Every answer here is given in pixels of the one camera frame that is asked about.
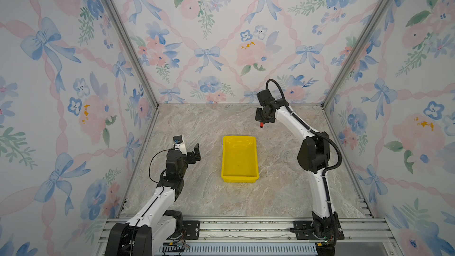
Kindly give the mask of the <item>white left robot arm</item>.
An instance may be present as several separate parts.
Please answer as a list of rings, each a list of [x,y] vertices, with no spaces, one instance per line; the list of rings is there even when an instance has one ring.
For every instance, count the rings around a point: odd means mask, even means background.
[[[179,241],[186,236],[182,213],[170,206],[182,193],[188,166],[201,160],[200,145],[186,152],[182,142],[175,143],[166,153],[166,169],[153,196],[135,216],[111,228],[106,256],[157,256],[167,240]]]

